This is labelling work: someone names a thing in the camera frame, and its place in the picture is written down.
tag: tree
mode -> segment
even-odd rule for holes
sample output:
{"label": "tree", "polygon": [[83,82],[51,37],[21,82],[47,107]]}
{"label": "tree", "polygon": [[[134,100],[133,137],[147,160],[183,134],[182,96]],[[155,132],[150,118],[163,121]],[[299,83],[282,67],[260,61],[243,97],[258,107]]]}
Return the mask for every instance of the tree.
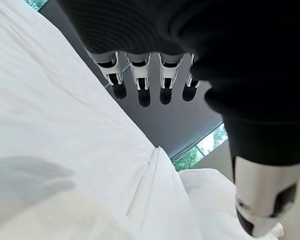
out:
{"label": "tree", "polygon": [[177,161],[175,161],[173,165],[175,167],[175,170],[179,172],[184,169],[190,169],[193,165],[200,161],[201,158],[202,155],[200,153],[198,154],[197,148],[194,147],[185,155],[180,157]]}
{"label": "tree", "polygon": [[216,130],[212,132],[213,134],[213,149],[219,147],[225,140],[227,140],[228,135],[225,129],[225,125],[220,125]]}

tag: white cloth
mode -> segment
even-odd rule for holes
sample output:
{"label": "white cloth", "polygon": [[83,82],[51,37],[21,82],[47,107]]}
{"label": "white cloth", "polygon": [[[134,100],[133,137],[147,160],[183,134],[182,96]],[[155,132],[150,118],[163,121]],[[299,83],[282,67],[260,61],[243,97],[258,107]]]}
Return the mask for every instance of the white cloth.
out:
{"label": "white cloth", "polygon": [[[179,172],[192,203],[202,238],[208,240],[255,240],[241,227],[235,208],[236,186],[218,170],[203,168]],[[259,240],[283,236],[278,223],[271,233]]]}
{"label": "white cloth", "polygon": [[10,239],[201,239],[168,156],[22,0],[0,0],[0,240]]}

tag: wall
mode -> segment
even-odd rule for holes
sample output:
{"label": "wall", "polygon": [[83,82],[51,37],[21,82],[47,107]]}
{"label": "wall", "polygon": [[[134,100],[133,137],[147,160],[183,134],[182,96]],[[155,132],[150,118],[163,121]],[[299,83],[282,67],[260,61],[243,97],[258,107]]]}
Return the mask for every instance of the wall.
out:
{"label": "wall", "polygon": [[[79,56],[105,86],[107,81],[102,76],[99,68],[87,55],[81,41],[56,4],[56,1],[48,1],[39,12],[62,32]],[[127,59],[124,54],[121,53],[119,57],[121,66],[126,66]],[[185,102],[182,99],[182,91],[189,69],[190,56],[187,55],[182,61],[178,72],[178,78],[173,88],[172,101],[169,105],[163,105],[159,100],[159,57],[158,54],[154,54],[150,63],[150,106],[144,108],[139,105],[137,89],[130,69],[123,76],[127,88],[127,96],[123,100],[115,99],[149,140],[155,146],[164,148],[170,157],[204,136],[221,121],[221,116],[213,112],[204,101],[204,94],[210,87],[207,82],[200,86],[194,100]],[[107,88],[107,90],[113,97],[111,87]]]}
{"label": "wall", "polygon": [[215,150],[210,152],[201,161],[197,162],[193,169],[217,169],[227,179],[233,182],[231,156],[229,149],[229,141],[225,141]]}
{"label": "wall", "polygon": [[[193,166],[194,169],[214,168],[219,170],[229,180],[232,181],[232,167],[229,150],[229,141],[227,140],[218,148],[212,151],[204,159]],[[300,182],[295,200],[294,208],[281,220],[284,236],[280,240],[300,240]]]}

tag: green foliage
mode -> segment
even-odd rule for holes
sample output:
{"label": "green foliage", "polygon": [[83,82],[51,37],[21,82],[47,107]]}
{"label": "green foliage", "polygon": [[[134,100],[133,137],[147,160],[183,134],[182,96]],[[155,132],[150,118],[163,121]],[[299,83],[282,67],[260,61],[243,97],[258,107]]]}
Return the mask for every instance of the green foliage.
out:
{"label": "green foliage", "polygon": [[219,147],[225,140],[228,139],[227,131],[225,125],[220,125],[216,130],[212,132],[213,134],[213,149]]}
{"label": "green foliage", "polygon": [[47,1],[48,0],[26,0],[26,2],[37,11],[39,11]]}
{"label": "green foliage", "polygon": [[202,157],[202,154],[198,151],[196,147],[194,147],[185,155],[180,157],[177,161],[175,161],[173,165],[177,172],[184,169],[190,169],[193,165],[199,162]]}
{"label": "green foliage", "polygon": [[173,163],[177,172],[192,168],[193,165],[205,157],[204,153],[210,153],[228,139],[224,124],[221,124],[212,133],[210,133],[209,136],[210,137],[205,138],[206,141],[201,141],[198,143],[198,148],[201,149],[201,152],[197,149],[197,147],[194,147]]}

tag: ribbed black rubber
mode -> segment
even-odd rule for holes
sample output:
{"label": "ribbed black rubber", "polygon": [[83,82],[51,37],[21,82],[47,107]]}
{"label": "ribbed black rubber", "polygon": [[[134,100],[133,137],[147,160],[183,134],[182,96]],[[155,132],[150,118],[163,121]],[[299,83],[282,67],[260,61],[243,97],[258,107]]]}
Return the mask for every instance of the ribbed black rubber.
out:
{"label": "ribbed black rubber", "polygon": [[137,0],[57,0],[74,26],[85,48],[93,54],[113,50],[131,54],[184,51],[162,38],[156,16]]}

